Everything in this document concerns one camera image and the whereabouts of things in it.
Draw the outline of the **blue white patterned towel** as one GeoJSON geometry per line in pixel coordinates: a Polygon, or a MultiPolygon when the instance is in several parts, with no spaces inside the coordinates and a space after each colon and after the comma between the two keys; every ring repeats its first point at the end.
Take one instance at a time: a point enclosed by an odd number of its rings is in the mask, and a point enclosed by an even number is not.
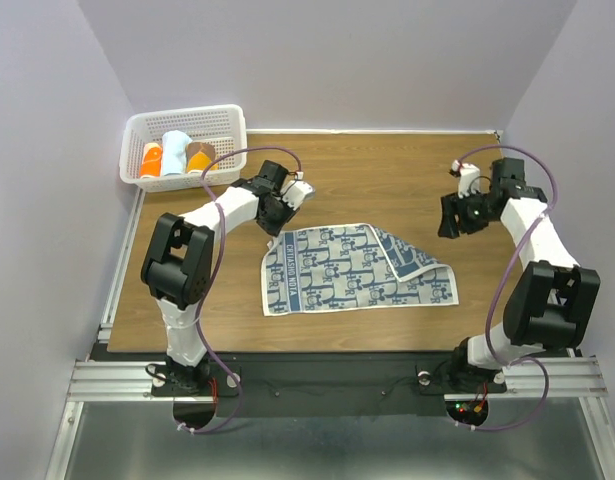
{"type": "Polygon", "coordinates": [[[268,317],[459,303],[449,265],[367,223],[280,233],[262,260],[261,291],[268,317]]]}

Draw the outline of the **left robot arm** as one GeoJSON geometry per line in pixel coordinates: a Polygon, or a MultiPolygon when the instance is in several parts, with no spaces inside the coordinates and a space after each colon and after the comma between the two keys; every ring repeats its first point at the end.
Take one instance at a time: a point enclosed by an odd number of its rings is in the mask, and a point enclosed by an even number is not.
{"type": "Polygon", "coordinates": [[[315,189],[297,172],[265,161],[250,179],[238,179],[205,205],[183,215],[165,213],[155,228],[141,268],[141,281],[156,300],[166,329],[165,366],[153,379],[189,394],[209,385],[208,348],[198,333],[200,309],[222,259],[226,235],[254,221],[276,237],[315,189]]]}

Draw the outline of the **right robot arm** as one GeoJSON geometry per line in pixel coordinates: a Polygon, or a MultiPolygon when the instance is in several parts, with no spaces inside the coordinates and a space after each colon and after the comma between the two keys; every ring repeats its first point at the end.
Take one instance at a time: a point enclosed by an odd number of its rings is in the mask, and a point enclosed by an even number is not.
{"type": "Polygon", "coordinates": [[[488,190],[481,189],[473,164],[458,159],[450,173],[458,189],[441,199],[439,237],[455,239],[498,221],[515,245],[511,261],[522,266],[501,322],[488,317],[484,333],[464,339],[452,353],[446,378],[469,390],[493,382],[503,367],[528,355],[578,347],[601,280],[565,248],[549,218],[553,201],[526,182],[523,160],[494,161],[488,190]]]}

